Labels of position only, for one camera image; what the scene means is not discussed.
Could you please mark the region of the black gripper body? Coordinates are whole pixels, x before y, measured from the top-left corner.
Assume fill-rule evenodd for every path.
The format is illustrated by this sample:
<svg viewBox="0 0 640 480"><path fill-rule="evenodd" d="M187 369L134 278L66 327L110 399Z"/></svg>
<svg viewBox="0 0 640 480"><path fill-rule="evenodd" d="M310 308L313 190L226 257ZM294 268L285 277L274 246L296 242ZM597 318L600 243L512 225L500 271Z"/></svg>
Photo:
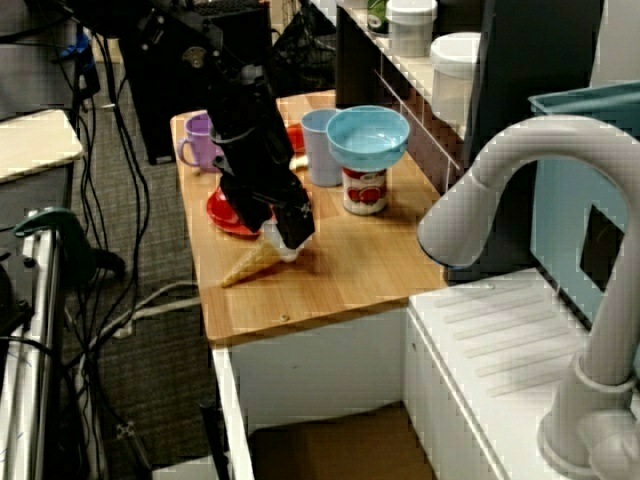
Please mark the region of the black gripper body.
<svg viewBox="0 0 640 480"><path fill-rule="evenodd" d="M212 140L223 151L220 186L233 208L310 207L306 190L290 169L294 151L284 129L248 129L235 135L214 129Z"/></svg>

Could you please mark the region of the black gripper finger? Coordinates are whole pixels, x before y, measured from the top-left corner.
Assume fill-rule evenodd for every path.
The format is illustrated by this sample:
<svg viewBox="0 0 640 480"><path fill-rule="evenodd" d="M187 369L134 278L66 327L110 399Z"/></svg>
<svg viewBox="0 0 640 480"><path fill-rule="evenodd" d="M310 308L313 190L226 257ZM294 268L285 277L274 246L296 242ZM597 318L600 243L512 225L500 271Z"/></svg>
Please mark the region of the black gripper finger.
<svg viewBox="0 0 640 480"><path fill-rule="evenodd" d="M277 207L276 221L277 230L289 249L297 249L315 232L310 203Z"/></svg>
<svg viewBox="0 0 640 480"><path fill-rule="evenodd" d="M257 233L262 225L273 217L271 207L254 198L250 191L227 187L223 187L222 191L240 222L251 232Z"/></svg>

